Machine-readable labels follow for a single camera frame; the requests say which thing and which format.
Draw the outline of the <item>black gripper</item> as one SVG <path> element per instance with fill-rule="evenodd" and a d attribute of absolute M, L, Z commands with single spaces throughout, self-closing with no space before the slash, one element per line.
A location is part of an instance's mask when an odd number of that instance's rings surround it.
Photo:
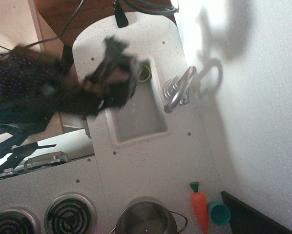
<path fill-rule="evenodd" d="M 124 53 L 129 43 L 111 36 L 104 38 L 104 44 L 104 59 L 77 92 L 78 111 L 86 116 L 123 108 L 134 96 L 139 80 L 139 61 Z"/>

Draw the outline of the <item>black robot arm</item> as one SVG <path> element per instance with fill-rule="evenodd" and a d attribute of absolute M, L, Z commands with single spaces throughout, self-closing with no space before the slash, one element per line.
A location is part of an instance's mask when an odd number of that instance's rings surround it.
<path fill-rule="evenodd" d="M 128 44 L 104 39 L 104 58 L 82 81 L 72 73 L 73 60 L 17 46 L 0 55 L 0 125 L 38 123 L 56 112 L 96 116 L 122 108 L 132 98 L 142 71 Z"/>

